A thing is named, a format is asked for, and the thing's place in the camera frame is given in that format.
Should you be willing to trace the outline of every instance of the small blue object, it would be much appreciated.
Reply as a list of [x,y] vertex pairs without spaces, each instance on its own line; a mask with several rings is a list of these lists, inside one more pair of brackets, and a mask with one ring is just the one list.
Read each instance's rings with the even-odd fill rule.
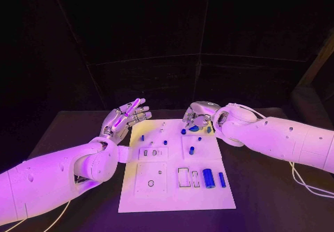
[[219,178],[220,178],[222,188],[226,188],[226,183],[225,183],[225,176],[223,176],[223,173],[219,173]]
[[206,182],[206,187],[207,189],[215,188],[215,180],[213,180],[213,175],[212,175],[212,170],[210,168],[206,168],[203,170],[203,176],[204,176],[204,182]]
[[189,129],[191,132],[197,132],[200,130],[200,128],[197,126],[193,126],[190,129]]
[[194,152],[194,147],[191,146],[189,150],[189,154],[193,155],[193,152]]

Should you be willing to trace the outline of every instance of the black backdrop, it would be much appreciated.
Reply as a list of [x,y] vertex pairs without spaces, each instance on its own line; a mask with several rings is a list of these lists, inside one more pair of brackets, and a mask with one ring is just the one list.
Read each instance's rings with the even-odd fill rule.
[[60,110],[197,100],[281,106],[334,26],[333,5],[213,0],[10,2],[1,166],[22,161]]

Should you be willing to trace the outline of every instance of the white robotic arm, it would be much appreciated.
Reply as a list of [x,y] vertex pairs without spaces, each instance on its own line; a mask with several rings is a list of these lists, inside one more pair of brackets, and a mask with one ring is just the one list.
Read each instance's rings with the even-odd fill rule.
[[276,159],[334,173],[334,131],[275,117],[258,119],[252,111],[238,104],[220,107],[197,101],[184,115],[186,128],[202,128],[212,121],[216,137],[232,146],[246,145]]
[[128,127],[151,118],[148,107],[137,108],[144,102],[137,99],[111,111],[88,144],[39,156],[0,174],[0,225],[46,213],[112,177],[122,158],[117,144]]

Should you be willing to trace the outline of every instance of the dark table surface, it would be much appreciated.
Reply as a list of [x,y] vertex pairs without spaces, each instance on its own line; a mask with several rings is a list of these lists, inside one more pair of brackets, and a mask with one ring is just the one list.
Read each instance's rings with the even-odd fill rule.
[[[287,118],[279,108],[258,109],[265,116]],[[184,110],[157,110],[153,119],[181,118]],[[99,134],[108,111],[58,113],[29,156],[85,144]],[[128,145],[130,134],[120,145]],[[334,199],[323,198],[295,183],[288,162],[246,147],[217,140],[236,209],[118,213],[125,164],[118,163],[112,178],[72,200],[49,231],[115,232],[308,232],[333,231]],[[334,191],[331,175],[297,165],[307,184]],[[29,218],[12,231],[42,232],[58,218],[63,206]],[[0,227],[7,229],[14,223]]]

